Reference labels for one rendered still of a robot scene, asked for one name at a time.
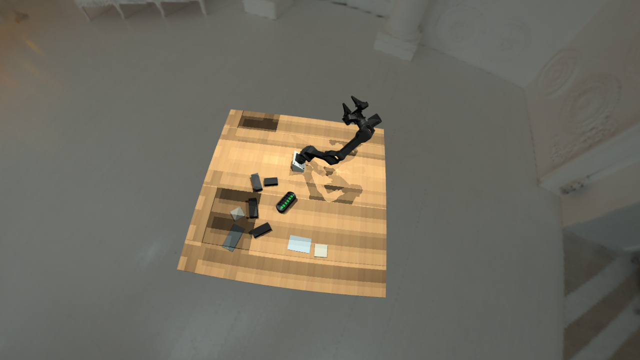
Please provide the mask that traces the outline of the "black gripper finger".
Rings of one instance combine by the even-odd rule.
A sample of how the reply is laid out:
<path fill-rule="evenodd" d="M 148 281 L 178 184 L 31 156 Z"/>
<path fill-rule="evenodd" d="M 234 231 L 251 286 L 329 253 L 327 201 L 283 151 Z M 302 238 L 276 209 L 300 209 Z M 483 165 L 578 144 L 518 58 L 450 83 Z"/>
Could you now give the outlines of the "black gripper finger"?
<path fill-rule="evenodd" d="M 343 105 L 343 109 L 344 109 L 344 116 L 352 113 L 352 111 L 349 109 L 349 107 L 347 105 L 345 105 L 345 103 L 343 103 L 342 105 Z"/>
<path fill-rule="evenodd" d="M 355 104 L 355 108 L 358 107 L 360 104 L 365 103 L 365 102 L 362 102 L 362 101 L 358 100 L 354 96 L 350 96 L 350 97 L 351 97 L 351 99 L 353 100 L 353 102 Z"/>

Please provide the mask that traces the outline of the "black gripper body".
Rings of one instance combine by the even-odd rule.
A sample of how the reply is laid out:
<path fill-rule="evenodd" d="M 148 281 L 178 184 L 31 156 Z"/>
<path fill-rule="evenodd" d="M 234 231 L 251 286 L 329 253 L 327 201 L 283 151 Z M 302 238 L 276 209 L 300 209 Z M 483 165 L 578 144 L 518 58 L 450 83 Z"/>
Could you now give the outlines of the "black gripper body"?
<path fill-rule="evenodd" d="M 357 114 L 358 114 L 358 118 L 359 118 L 359 121 L 358 121 L 358 120 L 356 120 L 355 125 L 360 125 L 360 124 L 361 124 L 361 122 L 365 121 L 365 118 L 366 118 L 366 117 L 364 117 L 364 116 L 362 115 L 362 111 L 363 111 L 363 110 L 365 110 L 365 109 L 366 109 L 366 107 L 368 107 L 368 105 L 369 105 L 369 104 L 368 104 L 368 102 L 362 103 L 362 104 L 360 104 L 360 105 L 358 105 L 358 106 L 357 106 L 357 109 L 355 109 L 355 111 L 354 111 L 354 112 L 349 113 L 349 114 L 351 114 L 351 115 L 354 115 L 354 114 L 357 112 Z M 348 115 L 349 115 L 349 114 L 348 114 Z M 347 114 L 342 118 L 343 122 L 345 121 L 345 117 L 346 117 L 346 116 L 347 116 Z"/>

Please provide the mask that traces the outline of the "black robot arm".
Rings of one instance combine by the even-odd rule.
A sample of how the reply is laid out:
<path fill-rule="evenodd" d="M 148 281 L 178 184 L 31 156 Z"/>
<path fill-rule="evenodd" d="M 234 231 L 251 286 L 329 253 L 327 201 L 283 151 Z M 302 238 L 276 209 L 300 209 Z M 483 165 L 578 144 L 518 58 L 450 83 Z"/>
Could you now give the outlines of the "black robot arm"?
<path fill-rule="evenodd" d="M 346 126 L 349 126 L 352 122 L 356 124 L 356 121 L 359 121 L 357 112 L 355 112 L 355 114 L 347 114 L 344 118 L 344 123 Z M 367 120 L 368 121 L 362 121 L 358 125 L 359 130 L 356 132 L 355 137 L 347 145 L 343 146 L 341 150 L 326 150 L 325 152 L 321 152 L 318 151 L 313 145 L 308 145 L 303 148 L 300 153 L 296 153 L 295 161 L 302 165 L 303 162 L 310 162 L 314 157 L 316 157 L 326 161 L 330 166 L 338 164 L 339 161 L 343 161 L 350 152 L 355 150 L 358 145 L 369 141 L 376 131 L 374 129 L 374 126 L 379 125 L 382 122 L 378 114 L 372 115 Z"/>

